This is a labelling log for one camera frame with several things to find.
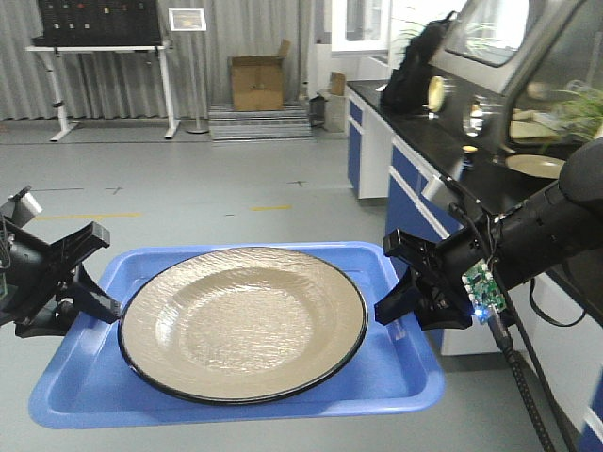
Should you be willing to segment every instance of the table leg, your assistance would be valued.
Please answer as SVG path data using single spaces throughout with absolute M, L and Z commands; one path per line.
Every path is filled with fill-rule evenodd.
M 65 137 L 69 134 L 75 127 L 77 127 L 77 122 L 69 123 L 67 119 L 67 108 L 65 108 L 65 102 L 63 101 L 63 95 L 60 91 L 60 85 L 58 84 L 57 74 L 55 71 L 55 65 L 53 63 L 53 55 L 45 56 L 45 69 L 50 78 L 50 83 L 53 87 L 53 92 L 55 94 L 55 101 L 53 102 L 53 107 L 57 109 L 58 116 L 58 124 L 60 125 L 60 132 L 50 138 L 51 141 L 57 142 L 61 138 Z
M 180 125 L 180 120 L 174 117 L 173 102 L 171 101 L 170 72 L 168 70 L 168 61 L 166 59 L 165 49 L 159 49 L 159 67 L 161 68 L 161 80 L 163 82 L 163 93 L 166 98 L 166 110 L 168 112 L 169 129 L 165 139 L 172 139 Z

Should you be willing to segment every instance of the plate rim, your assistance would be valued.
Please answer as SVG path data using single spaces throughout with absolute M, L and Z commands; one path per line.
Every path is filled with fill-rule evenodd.
M 165 273 L 169 269 L 171 269 L 175 266 L 178 266 L 184 262 L 187 262 L 189 260 L 196 259 L 201 256 L 206 256 L 208 254 L 223 253 L 223 252 L 226 252 L 229 250 L 253 250 L 253 249 L 279 250 L 279 251 L 286 251 L 286 252 L 303 255 L 305 257 L 310 258 L 311 260 L 317 260 L 317 261 L 321 262 L 322 264 L 325 264 L 325 265 L 331 267 L 337 273 L 339 273 L 339 275 L 343 276 L 348 281 L 348 283 L 351 285 L 353 290 L 358 295 L 358 300 L 360 301 L 360 306 L 362 308 L 362 325 L 360 327 L 356 340 L 354 341 L 354 344 L 350 347 L 348 352 L 334 366 L 329 368 L 326 372 L 316 376 L 313 379 L 310 379 L 309 381 L 307 381 L 304 384 L 301 384 L 299 386 L 295 386 L 291 389 L 283 390 L 283 391 L 280 391 L 277 393 L 272 393 L 272 394 L 268 394 L 268 395 L 259 395 L 259 396 L 254 396 L 254 397 L 223 398 L 223 397 L 213 397 L 213 396 L 206 396 L 206 395 L 195 395 L 195 394 L 187 393 L 187 392 L 172 388 L 172 387 L 162 383 L 161 381 L 153 378 L 152 376 L 150 376 L 146 372 L 144 372 L 142 369 L 140 369 L 139 366 L 135 363 L 135 360 L 132 358 L 130 353 L 128 353 L 125 343 L 123 342 L 123 335 L 122 335 L 123 320 L 125 319 L 125 317 L 128 313 L 131 302 L 136 298 L 137 294 L 144 287 L 146 287 L 147 284 L 149 284 L 154 278 Z M 163 270 L 159 271 L 158 273 L 156 273 L 152 278 L 150 278 L 141 287 L 139 287 L 139 289 L 132 295 L 132 297 L 130 297 L 127 300 L 127 302 L 124 304 L 123 311 L 122 311 L 122 317 L 119 319 L 118 326 L 117 326 L 117 340 L 118 340 L 118 346 L 120 348 L 120 352 L 121 352 L 123 358 L 125 359 L 128 367 L 130 367 L 130 369 L 133 370 L 141 379 L 148 382 L 149 384 L 151 384 L 152 386 L 159 389 L 160 391 L 162 391 L 165 394 L 168 394 L 170 396 L 176 396 L 178 398 L 181 398 L 181 399 L 184 399 L 187 401 L 191 401 L 191 402 L 206 403 L 206 404 L 210 404 L 210 405 L 221 405 L 221 406 L 224 406 L 224 405 L 251 405 L 251 404 L 258 404 L 258 403 L 265 403 L 265 402 L 270 402 L 270 401 L 281 400 L 283 398 L 288 398 L 290 396 L 300 394 L 302 392 L 305 392 L 305 391 L 317 386 L 318 384 L 322 383 L 326 379 L 329 379 L 330 377 L 334 376 L 337 372 L 339 372 L 342 368 L 344 368 L 346 366 L 346 364 L 358 352 L 358 350 L 360 349 L 360 346 L 364 342 L 364 339 L 367 335 L 367 328 L 368 328 L 368 308 L 367 308 L 367 302 L 365 300 L 365 297 L 362 294 L 362 292 L 360 291 L 360 288 L 358 287 L 358 285 L 354 282 L 354 280 L 350 276 L 348 276 L 343 270 L 341 270 L 337 266 L 331 264 L 330 262 L 325 261 L 324 259 L 321 259 L 317 256 L 314 256 L 314 255 L 309 254 L 304 251 L 292 250 L 292 249 L 283 248 L 283 247 L 250 245 L 250 246 L 240 246 L 240 247 L 234 246 L 231 248 L 209 250 L 208 252 L 202 252 L 195 256 L 191 256 L 186 259 L 183 259 L 182 261 L 177 262 L 171 266 L 168 266 L 168 267 L 164 268 Z

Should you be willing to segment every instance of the sign stand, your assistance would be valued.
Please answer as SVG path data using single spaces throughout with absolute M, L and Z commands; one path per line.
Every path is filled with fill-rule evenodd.
M 170 8 L 170 30 L 171 31 L 206 31 L 207 23 L 202 8 Z M 192 47 L 192 33 L 188 34 L 188 52 L 190 61 L 190 82 L 192 86 L 192 97 L 195 105 L 195 128 L 187 129 L 190 134 L 206 134 L 209 129 L 202 126 L 201 113 L 198 104 L 197 71 L 195 70 L 195 56 Z

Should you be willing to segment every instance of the white table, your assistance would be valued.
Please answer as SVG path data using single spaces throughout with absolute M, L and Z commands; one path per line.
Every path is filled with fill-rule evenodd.
M 67 120 L 67 109 L 63 101 L 61 94 L 60 84 L 58 83 L 57 75 L 55 73 L 54 57 L 60 54 L 88 54 L 93 52 L 157 52 L 159 57 L 159 67 L 161 69 L 161 80 L 163 82 L 163 93 L 166 100 L 166 110 L 168 113 L 169 128 L 168 132 L 164 136 L 165 139 L 172 139 L 180 125 L 180 120 L 174 117 L 173 102 L 171 99 L 171 84 L 170 84 L 170 72 L 168 70 L 168 61 L 166 59 L 166 49 L 168 48 L 167 42 L 162 42 L 162 45 L 119 45 L 119 46 L 89 46 L 89 47 L 41 47 L 30 45 L 25 47 L 27 52 L 40 52 L 40 56 L 43 58 L 46 66 L 46 71 L 50 77 L 50 81 L 53 87 L 55 101 L 53 107 L 57 109 L 58 123 L 60 125 L 60 132 L 54 135 L 50 140 L 59 141 L 61 138 L 69 134 L 75 127 L 77 122 L 69 122 Z

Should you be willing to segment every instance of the blue tray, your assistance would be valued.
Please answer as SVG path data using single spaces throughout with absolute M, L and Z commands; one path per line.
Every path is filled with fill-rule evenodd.
M 363 242 L 253 244 L 300 250 L 345 271 L 372 306 L 398 281 L 383 250 Z M 100 285 L 126 303 L 155 274 L 192 256 L 231 248 L 132 250 L 114 259 Z M 156 426 L 414 412 L 444 393 L 444 377 L 413 315 L 384 327 L 369 313 L 367 336 L 332 378 L 292 397 L 251 406 L 211 406 L 166 395 L 140 379 L 117 343 L 117 324 L 80 314 L 29 400 L 31 417 L 49 428 Z

